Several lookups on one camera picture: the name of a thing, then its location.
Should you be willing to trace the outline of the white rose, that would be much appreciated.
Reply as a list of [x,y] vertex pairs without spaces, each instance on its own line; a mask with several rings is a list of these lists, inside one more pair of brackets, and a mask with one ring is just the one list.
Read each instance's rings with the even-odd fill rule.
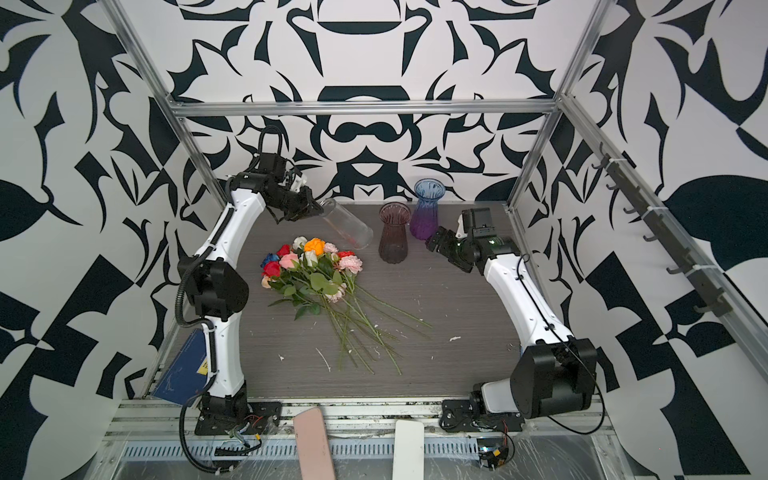
[[295,318],[325,313],[337,335],[340,349],[355,362],[356,348],[352,343],[354,319],[352,295],[356,288],[362,261],[353,251],[339,250],[333,243],[320,238],[296,237],[291,257],[286,256],[288,286],[294,288],[291,301]]

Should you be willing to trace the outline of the clear glass vase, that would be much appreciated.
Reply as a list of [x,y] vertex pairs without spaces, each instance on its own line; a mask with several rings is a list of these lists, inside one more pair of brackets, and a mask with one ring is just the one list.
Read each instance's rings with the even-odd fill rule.
[[373,240],[372,228],[350,210],[333,198],[322,200],[320,206],[322,207],[321,217],[349,245],[358,249],[364,249],[370,245]]

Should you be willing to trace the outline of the pink spray roses stem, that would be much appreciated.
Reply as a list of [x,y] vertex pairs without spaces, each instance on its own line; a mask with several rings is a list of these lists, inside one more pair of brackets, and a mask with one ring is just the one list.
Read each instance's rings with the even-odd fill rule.
[[339,291],[344,291],[344,294],[340,297],[340,300],[356,300],[357,302],[366,302],[372,308],[379,311],[384,316],[389,316],[391,319],[395,319],[394,313],[407,318],[414,324],[413,328],[417,325],[430,328],[431,325],[420,318],[392,303],[389,303],[378,296],[371,293],[368,289],[364,288],[357,281],[357,276],[363,271],[363,262],[356,255],[354,257],[347,257],[340,259],[337,255],[338,252],[326,252],[321,257],[321,263],[331,266],[335,273],[340,275]]

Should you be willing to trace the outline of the pink rose single stem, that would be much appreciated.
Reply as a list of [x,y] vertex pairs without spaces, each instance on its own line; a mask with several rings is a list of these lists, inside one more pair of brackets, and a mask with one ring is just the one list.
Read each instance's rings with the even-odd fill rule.
[[296,308],[297,318],[319,315],[329,307],[330,299],[341,292],[340,275],[321,263],[322,256],[317,257],[313,252],[290,253],[279,261],[282,272],[273,286]]

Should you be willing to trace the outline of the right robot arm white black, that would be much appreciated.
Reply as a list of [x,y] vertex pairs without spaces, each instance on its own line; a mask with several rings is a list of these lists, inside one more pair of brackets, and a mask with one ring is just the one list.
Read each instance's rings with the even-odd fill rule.
[[527,257],[496,232],[488,208],[464,210],[457,230],[438,227],[426,247],[466,273],[482,274],[520,339],[521,356],[510,377],[474,388],[471,399],[481,413],[532,419],[591,406],[598,393],[596,348],[556,316],[527,270]]

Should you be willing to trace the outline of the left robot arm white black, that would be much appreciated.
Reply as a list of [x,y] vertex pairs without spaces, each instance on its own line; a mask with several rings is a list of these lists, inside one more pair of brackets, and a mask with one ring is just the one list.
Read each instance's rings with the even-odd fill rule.
[[209,370],[201,411],[241,420],[248,415],[248,403],[239,323],[249,285],[236,270],[240,252],[262,213],[279,210],[278,223],[293,222],[318,216],[323,208],[302,174],[278,153],[258,155],[246,170],[227,179],[226,192],[227,203],[212,233],[179,263],[174,310],[179,326],[200,326],[207,335]]

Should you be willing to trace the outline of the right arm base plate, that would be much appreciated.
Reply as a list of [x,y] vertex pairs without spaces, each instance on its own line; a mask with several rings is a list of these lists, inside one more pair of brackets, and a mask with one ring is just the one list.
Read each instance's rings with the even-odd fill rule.
[[445,399],[441,402],[439,427],[449,433],[521,432],[525,420],[518,412],[504,414],[479,413],[469,400]]

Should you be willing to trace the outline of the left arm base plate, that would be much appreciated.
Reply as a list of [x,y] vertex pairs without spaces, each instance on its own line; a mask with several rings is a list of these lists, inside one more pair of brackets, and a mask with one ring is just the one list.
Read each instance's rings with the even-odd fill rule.
[[279,401],[247,404],[202,406],[194,433],[197,436],[221,436],[238,427],[246,435],[265,434],[280,424],[283,404]]

